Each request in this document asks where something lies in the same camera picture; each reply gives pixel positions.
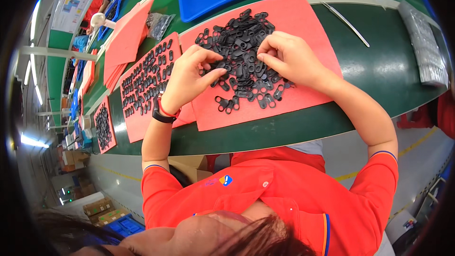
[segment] logo on shirt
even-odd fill
[[[223,186],[226,187],[227,185],[232,183],[232,178],[229,175],[225,175],[225,176],[221,177],[219,179],[219,181]]]

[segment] floor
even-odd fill
[[[392,217],[413,203],[441,172],[454,141],[438,128],[397,129],[399,141],[398,188]],[[367,159],[366,145],[356,131],[323,139],[326,173],[350,188]],[[92,155],[89,173],[96,188],[110,196],[144,222],[141,196],[141,157],[133,155]]]

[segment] white fan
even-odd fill
[[[90,25],[91,25],[92,27],[96,27],[96,28],[99,28],[99,27],[101,27],[101,26],[106,26],[106,27],[108,27],[108,28],[114,29],[116,23],[115,23],[114,21],[107,20],[107,19],[106,19],[106,15],[104,15],[104,13],[101,13],[101,12],[100,12],[100,13],[94,14],[94,15],[91,17]]]

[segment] fluorescent light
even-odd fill
[[[40,146],[40,147],[44,147],[44,148],[49,148],[49,146],[47,144],[42,143],[42,142],[40,142],[38,140],[31,139],[28,136],[25,136],[24,134],[22,134],[20,136],[20,142],[25,144],[25,145],[33,145],[33,146]]]
[[[30,78],[30,69],[31,69],[31,62],[29,60],[29,64],[27,65],[27,70],[26,70],[26,77],[24,79],[24,85],[28,84],[29,78]]]
[[[33,77],[33,84],[36,85],[36,65],[35,65],[35,55],[31,54],[30,55],[30,61],[31,61],[31,76]]]
[[[36,18],[38,16],[38,9],[40,8],[40,2],[41,2],[41,0],[38,0],[38,2],[35,5],[35,8],[33,9],[33,15],[31,16],[30,40],[33,40],[35,38]]]
[[[35,86],[36,94],[38,95],[38,100],[40,101],[40,105],[43,105],[43,100],[41,99],[41,94],[40,90],[38,89],[38,86]]]

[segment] hand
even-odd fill
[[[86,34],[90,35],[93,32],[93,29],[94,29],[93,26],[88,27],[86,30]]]
[[[333,73],[322,65],[300,37],[275,31],[258,49],[258,59],[292,82],[315,88]]]
[[[210,69],[209,63],[222,60],[213,51],[192,45],[175,61],[166,91],[161,97],[161,106],[169,114],[176,113],[180,107],[191,102],[227,70],[214,69],[203,77],[199,75],[199,64]]]

